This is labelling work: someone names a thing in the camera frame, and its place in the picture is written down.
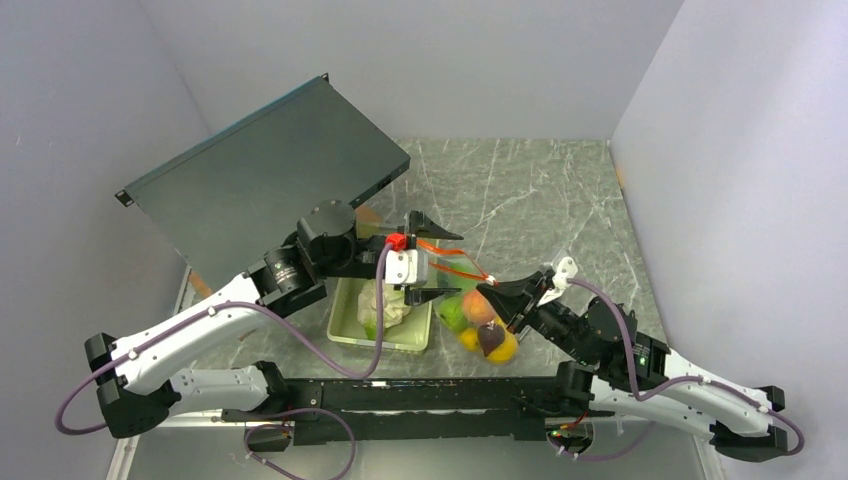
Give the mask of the dark red plum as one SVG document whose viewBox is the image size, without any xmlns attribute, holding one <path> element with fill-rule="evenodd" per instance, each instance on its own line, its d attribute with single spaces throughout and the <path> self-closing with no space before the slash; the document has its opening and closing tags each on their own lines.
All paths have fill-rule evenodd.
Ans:
<svg viewBox="0 0 848 480">
<path fill-rule="evenodd" d="M 506 340 L 506 330 L 496 321 L 480 325 L 477 339 L 482 355 L 488 358 Z"/>
</svg>

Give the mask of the yellow corn cob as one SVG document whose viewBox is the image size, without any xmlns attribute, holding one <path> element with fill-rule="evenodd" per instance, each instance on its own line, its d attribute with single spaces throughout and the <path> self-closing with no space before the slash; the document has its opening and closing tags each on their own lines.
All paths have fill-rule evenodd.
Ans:
<svg viewBox="0 0 848 480">
<path fill-rule="evenodd" d="M 480 351 L 478 331 L 476 328 L 466 328 L 457 335 L 457 339 L 466 350 L 470 352 Z"/>
</svg>

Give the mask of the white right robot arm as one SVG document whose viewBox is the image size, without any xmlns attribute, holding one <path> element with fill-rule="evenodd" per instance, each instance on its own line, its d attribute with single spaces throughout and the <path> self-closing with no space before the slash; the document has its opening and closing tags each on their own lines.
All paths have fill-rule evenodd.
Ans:
<svg viewBox="0 0 848 480">
<path fill-rule="evenodd" d="M 633 312 L 586 280 L 546 269 L 476 290 L 508 331 L 532 329 L 569 356 L 550 391 L 559 416 L 635 416 L 702 437 L 719 454 L 749 463 L 804 446 L 781 413 L 781 388 L 743 387 L 695 365 L 638 331 Z"/>
</svg>

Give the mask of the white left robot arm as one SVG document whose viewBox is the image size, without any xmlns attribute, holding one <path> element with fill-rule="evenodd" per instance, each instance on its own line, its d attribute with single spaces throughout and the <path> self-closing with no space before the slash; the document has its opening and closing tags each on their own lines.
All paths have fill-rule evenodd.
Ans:
<svg viewBox="0 0 848 480">
<path fill-rule="evenodd" d="M 195 370 L 195 357 L 323 299 L 329 278 L 369 279 L 399 291 L 408 305 L 442 295 L 427 284 L 425 242 L 452 233 L 413 210 L 399 226 L 357 234 L 354 209 L 338 200 L 317 205 L 278 247 L 202 302 L 145 331 L 85 343 L 103 425 L 116 439 L 145 433 L 183 413 L 229 409 L 264 420 L 279 417 L 294 393 L 272 362 Z"/>
</svg>

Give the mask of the clear zip bag orange zipper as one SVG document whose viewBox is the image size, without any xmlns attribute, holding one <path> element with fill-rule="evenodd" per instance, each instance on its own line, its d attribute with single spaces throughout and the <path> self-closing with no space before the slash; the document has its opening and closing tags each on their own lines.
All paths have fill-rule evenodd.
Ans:
<svg viewBox="0 0 848 480">
<path fill-rule="evenodd" d="M 477 261 L 459 248 L 442 248 L 420 240 L 419 248 L 428 254 L 438 288 L 448 291 L 434 301 L 434 313 L 463 345 L 494 365 L 510 363 L 519 350 L 519 341 L 477 286 L 497 281 Z"/>
</svg>

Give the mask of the orange red peach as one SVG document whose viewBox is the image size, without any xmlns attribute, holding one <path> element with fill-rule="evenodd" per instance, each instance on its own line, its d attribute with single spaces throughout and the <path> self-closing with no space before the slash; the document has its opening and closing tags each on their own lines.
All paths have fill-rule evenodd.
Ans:
<svg viewBox="0 0 848 480">
<path fill-rule="evenodd" d="M 476 289 L 464 294 L 461 309 L 468 322 L 475 325 L 485 325 L 497 317 L 489 302 Z"/>
</svg>

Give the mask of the light green bitter gourd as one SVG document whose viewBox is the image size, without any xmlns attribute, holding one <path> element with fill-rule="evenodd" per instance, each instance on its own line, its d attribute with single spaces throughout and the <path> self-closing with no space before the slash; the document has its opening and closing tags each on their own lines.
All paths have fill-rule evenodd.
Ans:
<svg viewBox="0 0 848 480">
<path fill-rule="evenodd" d="M 469 327 L 462 305 L 463 296 L 453 295 L 444 298 L 436 307 L 436 314 L 441 324 L 453 334 L 460 334 Z"/>
</svg>

